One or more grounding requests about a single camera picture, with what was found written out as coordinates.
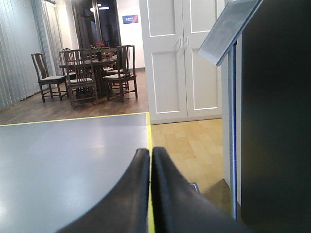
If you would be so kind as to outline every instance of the glass door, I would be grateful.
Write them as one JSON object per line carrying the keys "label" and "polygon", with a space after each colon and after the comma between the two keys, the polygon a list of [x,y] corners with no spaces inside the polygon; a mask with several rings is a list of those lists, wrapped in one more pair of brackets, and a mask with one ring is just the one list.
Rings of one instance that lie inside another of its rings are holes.
{"label": "glass door", "polygon": [[96,42],[111,48],[121,44],[115,0],[73,1],[72,7],[80,48],[89,49]]}

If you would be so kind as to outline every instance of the vertical blind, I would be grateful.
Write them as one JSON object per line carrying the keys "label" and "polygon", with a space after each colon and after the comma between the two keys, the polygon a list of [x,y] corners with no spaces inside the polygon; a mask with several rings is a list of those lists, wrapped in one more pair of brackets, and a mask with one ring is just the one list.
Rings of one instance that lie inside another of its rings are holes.
{"label": "vertical blind", "polygon": [[31,54],[45,55],[60,75],[62,50],[56,7],[44,0],[0,0],[0,109],[40,91]]}
{"label": "vertical blind", "polygon": [[0,108],[39,91],[31,53],[40,51],[31,0],[0,1]]}

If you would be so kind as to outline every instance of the blue sign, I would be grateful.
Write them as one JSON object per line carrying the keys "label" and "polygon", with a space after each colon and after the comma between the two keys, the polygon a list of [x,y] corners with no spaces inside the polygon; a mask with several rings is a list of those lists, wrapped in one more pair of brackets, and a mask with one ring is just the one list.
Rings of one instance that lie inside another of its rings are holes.
{"label": "blue sign", "polygon": [[123,24],[138,23],[138,15],[122,16],[122,17],[123,17]]}

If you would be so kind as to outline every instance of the white wardrobe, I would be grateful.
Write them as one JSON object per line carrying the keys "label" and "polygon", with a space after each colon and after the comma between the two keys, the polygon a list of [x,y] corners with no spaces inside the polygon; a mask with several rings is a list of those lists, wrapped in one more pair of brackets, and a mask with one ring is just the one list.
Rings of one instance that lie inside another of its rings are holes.
{"label": "white wardrobe", "polygon": [[223,0],[139,0],[151,122],[221,117],[220,69],[197,54]]}

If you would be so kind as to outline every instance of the wooden floor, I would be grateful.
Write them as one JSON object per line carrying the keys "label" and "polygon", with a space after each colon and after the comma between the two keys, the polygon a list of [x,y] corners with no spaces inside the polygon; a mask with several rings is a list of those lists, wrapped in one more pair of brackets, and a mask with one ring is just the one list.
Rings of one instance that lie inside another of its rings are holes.
{"label": "wooden floor", "polygon": [[[130,93],[122,103],[118,98],[101,98],[73,109],[70,100],[46,98],[40,94],[0,110],[0,124],[13,124],[56,119],[118,115],[148,112],[146,77],[137,72],[138,99]],[[222,210],[229,213],[230,191],[223,180],[222,120],[203,120],[152,126],[153,146],[167,149],[177,168],[189,182],[197,182],[201,193]]]}
{"label": "wooden floor", "polygon": [[165,147],[189,182],[220,209],[230,213],[230,189],[224,181],[222,120],[152,125],[153,146]]}
{"label": "wooden floor", "polygon": [[0,125],[46,120],[71,119],[81,117],[96,117],[106,115],[119,115],[125,113],[148,112],[148,96],[146,88],[145,71],[137,70],[138,99],[134,93],[125,94],[122,103],[118,97],[107,101],[106,97],[99,99],[98,105],[87,103],[73,109],[70,100],[63,97],[46,98],[43,103],[41,94],[37,93],[10,107],[0,110]]}

